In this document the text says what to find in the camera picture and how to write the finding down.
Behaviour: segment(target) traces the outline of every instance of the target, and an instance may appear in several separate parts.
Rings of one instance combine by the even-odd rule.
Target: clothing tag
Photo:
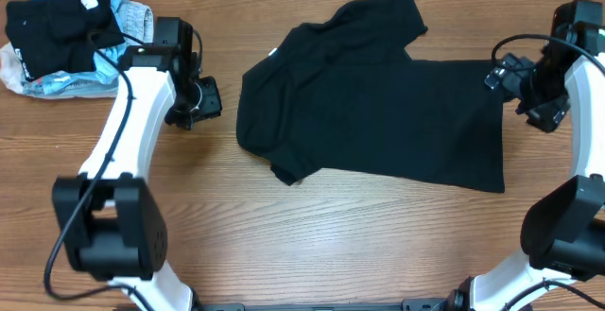
[[[21,49],[15,48],[14,50],[15,50],[15,55],[17,55],[17,58],[21,62],[21,67],[23,67],[24,75],[26,75],[26,78],[32,79],[31,75],[29,74],[29,70],[27,70],[27,64],[23,61],[23,56],[21,55]]]
[[[98,6],[97,0],[79,0],[86,9],[94,9]]]

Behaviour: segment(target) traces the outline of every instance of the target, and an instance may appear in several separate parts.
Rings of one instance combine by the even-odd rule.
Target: black t-shirt
[[[488,61],[412,60],[413,0],[357,0],[292,29],[243,77],[237,140],[292,184],[327,167],[503,192]]]

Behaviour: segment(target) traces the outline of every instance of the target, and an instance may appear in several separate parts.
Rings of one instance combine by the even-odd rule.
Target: light blue cloth
[[[121,31],[143,42],[153,41],[153,13],[147,5],[130,0],[111,0],[113,14]],[[118,46],[101,49],[106,56],[117,62],[126,47],[137,45],[130,39]],[[58,71],[29,82],[22,76],[25,95],[50,98],[51,96],[108,96],[117,92],[118,72],[96,53],[93,58],[96,71],[70,74]]]

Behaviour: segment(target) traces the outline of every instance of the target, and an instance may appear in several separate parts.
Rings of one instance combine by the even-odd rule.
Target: folded black cloth
[[[237,141],[292,184],[321,168],[503,192],[502,90],[488,61],[411,60],[413,0],[303,24],[243,77]]]
[[[94,71],[98,48],[124,42],[110,0],[30,0],[7,4],[6,33],[29,81],[59,70]]]

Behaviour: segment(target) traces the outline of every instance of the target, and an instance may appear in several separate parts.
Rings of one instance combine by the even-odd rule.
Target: metal bracket
[[[404,300],[402,311],[441,311],[445,309],[446,299],[425,298]]]
[[[244,304],[203,304],[202,311],[245,311]]]

